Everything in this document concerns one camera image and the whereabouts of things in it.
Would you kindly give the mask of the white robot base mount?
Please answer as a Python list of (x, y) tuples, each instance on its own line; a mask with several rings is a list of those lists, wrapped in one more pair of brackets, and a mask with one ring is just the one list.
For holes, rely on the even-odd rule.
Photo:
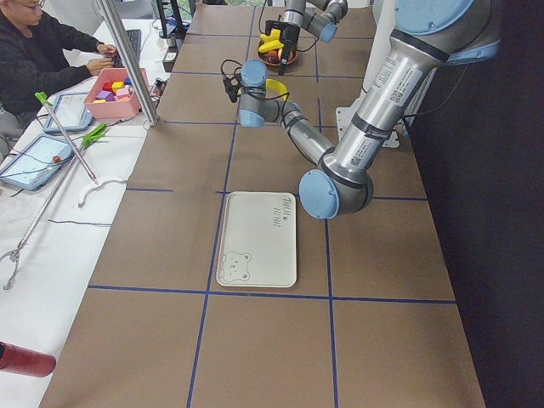
[[(338, 140), (341, 140), (349, 130), (349, 126), (352, 122), (353, 116), (357, 111), (357, 107), (337, 107), (335, 109), (336, 121), (337, 121), (337, 133)], [(387, 139), (383, 136), (380, 137), (378, 133), (364, 132), (364, 135), (370, 139), (376, 139), (382, 141), (382, 147), (397, 149), (400, 147), (399, 137), (396, 131), (393, 129), (388, 135)]]

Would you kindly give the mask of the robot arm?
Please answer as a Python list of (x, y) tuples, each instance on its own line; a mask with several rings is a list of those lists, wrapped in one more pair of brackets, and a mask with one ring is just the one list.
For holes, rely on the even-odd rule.
[(330, 1), (285, 1), (284, 13), (276, 21), (280, 31), (280, 42), (284, 45), (281, 51), (278, 74), (283, 76), (291, 54), (298, 47), (300, 31), (304, 30), (314, 38), (329, 43), (337, 32), (337, 24), (348, 12), (348, 2), (344, 0)]
[(367, 173), (430, 71), (488, 60), (498, 51), (502, 1), (381, 1), (377, 19), (393, 18), (390, 51), (383, 59), (337, 145), (304, 117), (298, 105), (266, 96), (267, 67), (250, 59), (239, 76), (240, 122), (277, 123), (317, 168), (304, 174), (299, 196), (321, 219), (356, 213), (373, 195)]

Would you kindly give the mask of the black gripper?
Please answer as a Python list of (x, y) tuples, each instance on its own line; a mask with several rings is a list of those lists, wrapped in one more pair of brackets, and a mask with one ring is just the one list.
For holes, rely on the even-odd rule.
[(299, 27), (292, 24), (283, 24), (280, 29), (280, 42), (283, 44), (281, 50), (281, 61), (278, 68), (278, 75), (284, 76), (286, 61), (290, 59), (291, 53), (298, 45)]

